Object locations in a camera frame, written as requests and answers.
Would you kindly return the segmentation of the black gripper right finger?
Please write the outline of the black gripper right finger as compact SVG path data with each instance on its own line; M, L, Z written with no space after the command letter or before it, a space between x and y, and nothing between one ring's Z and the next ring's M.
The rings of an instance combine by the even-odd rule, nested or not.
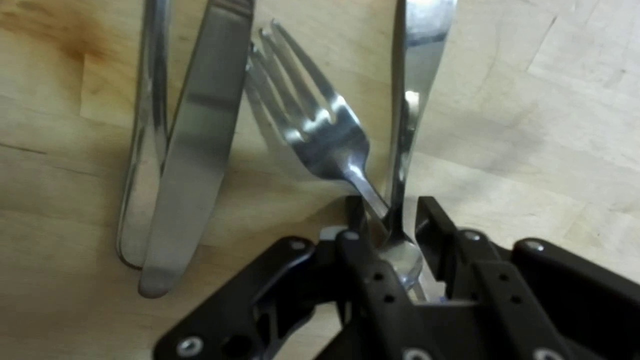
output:
M523 355L637 360L637 282L541 238L506 250L457 228L432 195L418 198L416 240L446 298L486 308Z

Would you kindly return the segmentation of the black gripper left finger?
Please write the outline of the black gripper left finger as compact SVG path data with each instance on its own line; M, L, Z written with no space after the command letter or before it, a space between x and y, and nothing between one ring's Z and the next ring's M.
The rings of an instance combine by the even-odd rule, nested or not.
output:
M285 236L153 343L153 360L271 360L320 303L342 327L315 360L416 360L427 351L418 308L368 244L364 202L317 241Z

